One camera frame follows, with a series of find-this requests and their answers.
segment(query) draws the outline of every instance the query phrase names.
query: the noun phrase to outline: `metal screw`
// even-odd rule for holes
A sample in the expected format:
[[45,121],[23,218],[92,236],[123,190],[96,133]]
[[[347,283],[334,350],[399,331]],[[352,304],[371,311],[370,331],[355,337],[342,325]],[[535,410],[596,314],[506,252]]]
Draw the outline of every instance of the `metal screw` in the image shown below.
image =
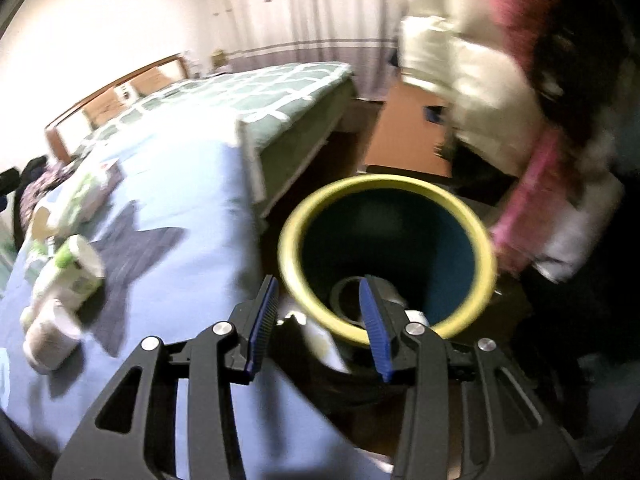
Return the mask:
[[234,329],[234,326],[228,321],[220,321],[213,326],[213,333],[218,335],[226,335]]
[[158,348],[159,344],[160,344],[160,340],[157,337],[150,336],[150,337],[145,337],[142,340],[142,343],[140,343],[140,346],[142,346],[143,350],[150,352]]
[[404,327],[406,332],[411,335],[422,335],[424,334],[424,325],[421,323],[411,322],[408,323],[407,326]]
[[493,339],[489,339],[488,337],[483,337],[480,341],[478,341],[478,348],[483,352],[493,352],[496,349],[497,345]]

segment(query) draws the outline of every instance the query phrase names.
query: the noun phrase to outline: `bed headboard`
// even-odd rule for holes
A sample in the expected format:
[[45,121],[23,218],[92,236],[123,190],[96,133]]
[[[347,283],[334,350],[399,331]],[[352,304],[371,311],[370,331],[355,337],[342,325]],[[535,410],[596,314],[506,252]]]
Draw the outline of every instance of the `bed headboard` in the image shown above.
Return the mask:
[[170,77],[175,80],[185,79],[189,77],[189,71],[184,57],[181,56],[181,54],[173,54],[172,56],[159,59],[158,61],[134,70],[133,72],[128,73],[127,75],[124,75],[121,78],[118,78],[115,81],[103,86],[99,90],[96,90],[91,95],[88,95],[84,99],[78,101],[68,110],[65,110],[45,127],[45,136],[47,138],[49,147],[55,157],[65,164],[71,162],[71,155],[69,153],[69,150],[67,149],[67,143],[65,142],[65,139],[63,139],[63,123],[71,124],[72,122],[74,122],[74,118],[83,118],[84,113],[82,112],[82,110],[87,105],[90,106],[92,101],[100,98],[107,92],[113,91],[114,88],[121,87],[122,85],[124,85],[124,83],[131,81],[133,78],[142,75],[152,68],[161,68],[163,72],[170,73]]

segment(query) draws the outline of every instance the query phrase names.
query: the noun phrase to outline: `yellow rim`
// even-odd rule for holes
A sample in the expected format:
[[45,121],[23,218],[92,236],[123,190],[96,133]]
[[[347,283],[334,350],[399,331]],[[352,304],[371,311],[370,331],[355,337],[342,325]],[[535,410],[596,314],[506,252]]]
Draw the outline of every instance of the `yellow rim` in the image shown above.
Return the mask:
[[278,242],[278,264],[292,297],[320,325],[334,335],[360,346],[369,345],[366,330],[341,320],[322,304],[308,286],[300,265],[300,248],[306,228],[329,204],[356,191],[376,188],[404,189],[421,194],[449,211],[466,231],[476,260],[476,272],[465,301],[447,319],[432,328],[443,338],[462,332],[480,316],[495,286],[496,262],[487,232],[462,201],[438,186],[399,175],[363,175],[345,178],[305,198],[287,219]]

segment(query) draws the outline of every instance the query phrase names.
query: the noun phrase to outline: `white wall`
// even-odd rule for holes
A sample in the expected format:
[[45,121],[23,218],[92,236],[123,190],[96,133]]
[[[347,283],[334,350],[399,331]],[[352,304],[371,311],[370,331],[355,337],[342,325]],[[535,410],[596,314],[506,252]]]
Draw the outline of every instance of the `white wall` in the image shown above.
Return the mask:
[[0,171],[47,153],[44,126],[156,59],[211,52],[206,0],[26,0],[0,39]]

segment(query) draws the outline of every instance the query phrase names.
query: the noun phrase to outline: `bed frame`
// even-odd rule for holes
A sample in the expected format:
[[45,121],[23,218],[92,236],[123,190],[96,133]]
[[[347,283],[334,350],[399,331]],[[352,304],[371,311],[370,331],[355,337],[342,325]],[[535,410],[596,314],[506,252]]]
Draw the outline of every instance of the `bed frame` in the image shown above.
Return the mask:
[[64,162],[65,164],[68,164],[68,163],[71,162],[71,155],[69,155],[69,152],[68,152],[68,150],[66,148],[64,140],[62,139],[62,136],[60,136],[60,131],[58,130],[58,127],[60,126],[60,124],[62,124],[64,121],[66,121],[69,117],[71,117],[76,112],[81,112],[82,108],[84,106],[89,104],[91,101],[93,101],[95,98],[97,98],[98,96],[100,96],[101,94],[106,92],[107,90],[109,90],[109,89],[111,89],[113,87],[116,87],[116,86],[120,86],[120,85],[126,83],[127,81],[130,81],[131,79],[135,78],[136,76],[139,76],[140,74],[146,72],[147,70],[149,70],[151,68],[168,65],[169,63],[172,63],[172,62],[175,62],[175,61],[177,61],[178,65],[180,67],[180,71],[182,72],[182,76],[184,78],[188,78],[189,77],[189,71],[188,71],[187,63],[186,63],[184,57],[181,54],[173,54],[172,56],[168,56],[168,57],[164,57],[162,59],[159,59],[159,60],[157,60],[157,61],[155,61],[153,63],[150,63],[150,64],[148,64],[146,66],[143,66],[142,68],[134,70],[133,72],[130,72],[127,75],[124,75],[121,78],[116,79],[115,81],[112,81],[111,83],[103,86],[99,90],[96,90],[91,95],[88,95],[84,99],[78,101],[71,108],[65,110],[58,117],[53,119],[53,121],[51,121],[45,127],[44,133],[45,133],[45,136],[47,138],[47,143],[49,144],[49,147],[50,147],[52,153],[55,155],[55,157],[58,160],[60,160],[61,162]]

